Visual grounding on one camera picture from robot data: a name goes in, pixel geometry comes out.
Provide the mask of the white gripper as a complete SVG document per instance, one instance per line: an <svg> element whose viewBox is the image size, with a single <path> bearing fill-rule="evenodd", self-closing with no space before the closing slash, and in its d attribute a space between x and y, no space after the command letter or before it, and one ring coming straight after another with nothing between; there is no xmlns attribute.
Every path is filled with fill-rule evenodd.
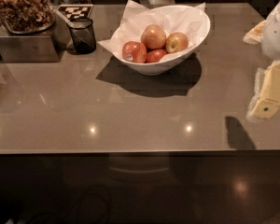
<svg viewBox="0 0 280 224"><path fill-rule="evenodd" d="M261 21L243 38L246 44L261 43L262 51L273 60L266 69L259 68L255 75L254 96L246 118L261 122L272 118L280 109L280 1L265 21Z"/></svg>

